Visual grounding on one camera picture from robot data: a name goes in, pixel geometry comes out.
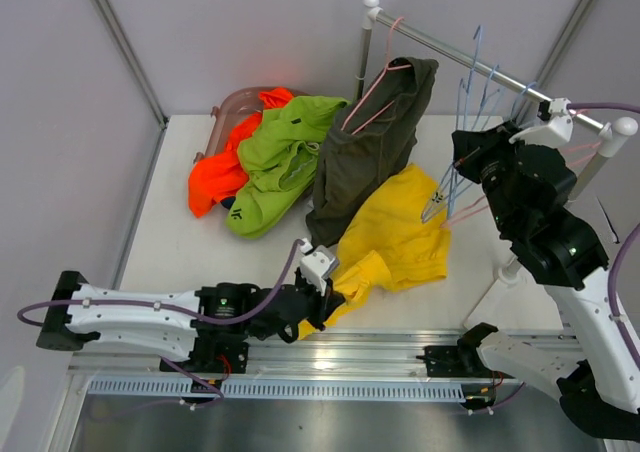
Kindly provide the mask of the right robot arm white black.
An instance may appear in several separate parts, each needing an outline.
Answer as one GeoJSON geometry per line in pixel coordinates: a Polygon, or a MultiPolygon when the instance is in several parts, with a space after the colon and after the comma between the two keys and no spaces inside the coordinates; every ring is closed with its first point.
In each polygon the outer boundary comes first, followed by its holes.
{"type": "Polygon", "coordinates": [[[503,372],[557,401],[584,433],[639,438],[639,338],[624,324],[615,270],[594,229],[566,203],[577,182],[561,153],[505,122],[452,134],[453,165],[480,185],[501,239],[568,319],[585,357],[571,362],[480,323],[457,342],[468,375],[503,372]]]}

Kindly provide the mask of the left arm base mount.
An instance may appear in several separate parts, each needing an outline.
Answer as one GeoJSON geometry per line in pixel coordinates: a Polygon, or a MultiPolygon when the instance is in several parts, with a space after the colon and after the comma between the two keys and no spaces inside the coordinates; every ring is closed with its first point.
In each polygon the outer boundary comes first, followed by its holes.
{"type": "Polygon", "coordinates": [[[199,338],[186,360],[172,362],[193,374],[245,374],[248,358],[246,342],[199,338]]]}

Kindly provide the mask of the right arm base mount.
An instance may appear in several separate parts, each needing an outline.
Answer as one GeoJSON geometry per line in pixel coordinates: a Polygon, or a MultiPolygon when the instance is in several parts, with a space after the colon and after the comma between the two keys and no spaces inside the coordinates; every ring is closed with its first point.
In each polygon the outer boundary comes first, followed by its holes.
{"type": "Polygon", "coordinates": [[[425,366],[429,377],[470,378],[482,375],[476,356],[458,346],[425,346],[415,359],[425,366]]]}

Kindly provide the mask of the lime green shorts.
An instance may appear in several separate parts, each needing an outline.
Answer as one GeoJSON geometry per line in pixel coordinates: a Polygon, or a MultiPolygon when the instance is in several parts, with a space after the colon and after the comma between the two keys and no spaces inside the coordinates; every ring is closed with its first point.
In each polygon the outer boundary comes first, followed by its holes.
{"type": "Polygon", "coordinates": [[[341,97],[296,96],[263,113],[257,130],[238,148],[248,181],[230,206],[231,232],[256,239],[282,219],[314,182],[320,148],[348,104],[341,97]]]}

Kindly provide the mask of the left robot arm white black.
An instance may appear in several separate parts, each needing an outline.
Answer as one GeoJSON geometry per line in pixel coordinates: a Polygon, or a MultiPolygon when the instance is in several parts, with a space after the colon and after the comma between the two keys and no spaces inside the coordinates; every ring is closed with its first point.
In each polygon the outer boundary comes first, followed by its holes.
{"type": "Polygon", "coordinates": [[[220,371],[222,360],[246,360],[247,339],[301,339],[302,327],[323,331],[346,302],[319,291],[302,273],[278,290],[221,282],[167,294],[125,293],[91,285],[77,271],[61,273],[36,345],[76,352],[89,343],[122,346],[166,358],[191,371],[220,371]]]}

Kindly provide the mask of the navy blue shorts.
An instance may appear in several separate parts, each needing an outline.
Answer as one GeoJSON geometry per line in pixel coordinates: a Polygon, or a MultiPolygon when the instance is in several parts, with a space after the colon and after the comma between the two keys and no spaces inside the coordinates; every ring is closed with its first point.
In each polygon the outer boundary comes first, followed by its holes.
{"type": "Polygon", "coordinates": [[[236,201],[235,196],[229,196],[220,201],[220,204],[227,210],[230,210],[236,201]]]}

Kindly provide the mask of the blue hanger yellow shorts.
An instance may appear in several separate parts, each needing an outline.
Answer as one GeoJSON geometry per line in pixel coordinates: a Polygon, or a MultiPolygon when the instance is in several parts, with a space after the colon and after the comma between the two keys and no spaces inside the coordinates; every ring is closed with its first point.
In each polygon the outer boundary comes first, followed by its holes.
{"type": "MultiPolygon", "coordinates": [[[[458,85],[456,99],[455,128],[466,129],[469,110],[469,102],[473,91],[473,80],[476,73],[476,66],[479,59],[479,52],[483,41],[484,28],[478,25],[474,36],[474,51],[472,55],[471,65],[468,67],[469,72],[466,78],[461,78],[458,85]]],[[[452,162],[443,174],[435,192],[429,201],[425,204],[421,214],[423,224],[434,219],[441,211],[446,211],[446,218],[451,217],[451,207],[455,204],[457,197],[457,188],[463,179],[458,178],[452,162]]]]}

